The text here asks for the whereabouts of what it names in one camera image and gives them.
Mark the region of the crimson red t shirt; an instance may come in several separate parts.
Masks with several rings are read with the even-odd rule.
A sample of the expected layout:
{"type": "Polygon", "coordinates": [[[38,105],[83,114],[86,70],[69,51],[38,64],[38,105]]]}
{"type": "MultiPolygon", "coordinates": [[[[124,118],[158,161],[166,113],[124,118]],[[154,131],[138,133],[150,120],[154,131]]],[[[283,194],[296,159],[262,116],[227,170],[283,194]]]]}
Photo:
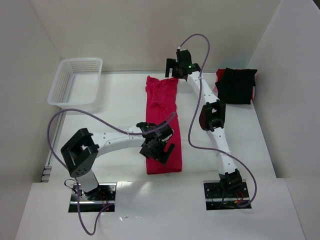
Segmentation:
{"type": "MultiPolygon", "coordinates": [[[[159,80],[148,76],[146,79],[145,91],[146,100],[146,121],[148,123],[160,124],[167,117],[177,111],[176,97],[178,90],[178,79],[167,78],[159,80]]],[[[173,136],[168,144],[174,144],[175,147],[171,152],[165,165],[155,159],[146,160],[146,173],[148,175],[178,173],[183,168],[182,143],[178,117],[169,123],[173,130],[173,136]]]]}

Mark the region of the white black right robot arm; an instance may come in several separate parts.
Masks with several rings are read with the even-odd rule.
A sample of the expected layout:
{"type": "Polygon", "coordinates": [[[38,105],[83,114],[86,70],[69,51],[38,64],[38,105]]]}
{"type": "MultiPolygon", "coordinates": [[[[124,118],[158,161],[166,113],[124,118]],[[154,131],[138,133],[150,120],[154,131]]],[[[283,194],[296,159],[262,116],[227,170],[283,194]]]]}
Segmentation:
{"type": "Polygon", "coordinates": [[[237,191],[242,184],[242,176],[231,157],[230,148],[225,136],[226,104],[215,96],[205,78],[200,75],[201,68],[192,63],[191,53],[187,49],[176,50],[176,59],[166,60],[165,76],[184,79],[198,96],[198,121],[219,153],[219,183],[224,196],[237,191]]]}

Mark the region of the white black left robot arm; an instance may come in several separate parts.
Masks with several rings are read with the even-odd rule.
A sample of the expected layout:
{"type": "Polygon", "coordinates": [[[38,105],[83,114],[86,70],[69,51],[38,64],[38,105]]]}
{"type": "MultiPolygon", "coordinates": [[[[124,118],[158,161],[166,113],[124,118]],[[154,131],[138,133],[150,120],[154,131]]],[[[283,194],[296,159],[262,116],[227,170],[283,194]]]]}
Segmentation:
{"type": "Polygon", "coordinates": [[[81,186],[88,200],[94,200],[102,189],[92,170],[96,158],[127,148],[140,147],[139,153],[165,165],[175,148],[168,144],[174,130],[163,121],[160,124],[139,122],[135,126],[116,132],[90,133],[87,128],[78,130],[61,148],[69,172],[81,186]]]}

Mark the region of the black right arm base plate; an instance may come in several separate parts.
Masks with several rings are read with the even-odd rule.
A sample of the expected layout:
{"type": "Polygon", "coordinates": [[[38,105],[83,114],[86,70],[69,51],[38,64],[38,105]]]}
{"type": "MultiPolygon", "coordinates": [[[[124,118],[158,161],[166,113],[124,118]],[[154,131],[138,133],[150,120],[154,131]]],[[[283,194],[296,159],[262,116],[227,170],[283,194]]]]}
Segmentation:
{"type": "Polygon", "coordinates": [[[204,196],[207,211],[241,209],[238,204],[246,204],[250,200],[245,181],[231,192],[223,193],[219,181],[204,181],[204,196]]]}

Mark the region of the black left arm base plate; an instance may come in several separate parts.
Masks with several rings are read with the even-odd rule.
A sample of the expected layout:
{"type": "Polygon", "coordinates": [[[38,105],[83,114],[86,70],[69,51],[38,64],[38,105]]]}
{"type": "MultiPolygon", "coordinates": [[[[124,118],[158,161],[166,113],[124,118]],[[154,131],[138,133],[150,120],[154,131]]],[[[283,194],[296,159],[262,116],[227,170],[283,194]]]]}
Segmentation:
{"type": "Polygon", "coordinates": [[[99,191],[86,194],[79,185],[79,209],[81,213],[98,213],[108,206],[105,212],[115,211],[117,183],[100,183],[99,191]]]}

